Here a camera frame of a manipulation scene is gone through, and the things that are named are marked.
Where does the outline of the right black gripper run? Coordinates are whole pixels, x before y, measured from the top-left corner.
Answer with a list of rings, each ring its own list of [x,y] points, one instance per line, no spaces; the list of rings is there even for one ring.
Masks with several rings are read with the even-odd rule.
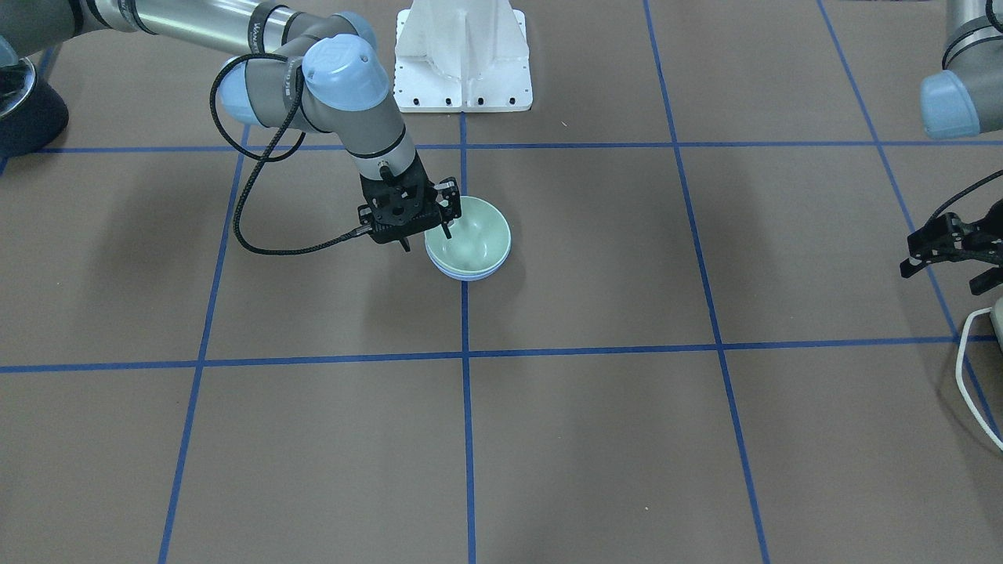
[[[399,242],[411,253],[408,237],[441,228],[450,240],[451,225],[461,217],[461,193],[454,176],[431,183],[422,158],[415,156],[403,172],[394,174],[389,164],[377,164],[376,178],[360,176],[365,203],[358,207],[359,231],[383,245]]]

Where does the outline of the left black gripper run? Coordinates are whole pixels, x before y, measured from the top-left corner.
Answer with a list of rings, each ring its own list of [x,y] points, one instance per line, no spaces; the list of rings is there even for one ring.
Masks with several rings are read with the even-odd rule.
[[[907,236],[907,259],[900,262],[900,277],[909,279],[932,264],[972,260],[993,266],[969,281],[973,296],[1000,287],[1001,236],[993,235],[984,223],[963,222],[955,213],[943,213],[925,222]]]

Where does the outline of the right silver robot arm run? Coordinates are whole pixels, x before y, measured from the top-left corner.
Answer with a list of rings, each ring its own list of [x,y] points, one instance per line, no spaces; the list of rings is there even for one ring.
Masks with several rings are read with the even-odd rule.
[[[219,134],[255,162],[235,206],[241,215],[265,164],[287,131],[333,133],[360,175],[360,225],[339,237],[369,236],[409,248],[412,235],[461,217],[454,179],[431,183],[378,58],[370,24],[354,12],[321,17],[276,1],[4,1],[2,157],[42,149],[66,128],[68,109],[32,55],[96,30],[143,32],[229,53],[210,88]]]

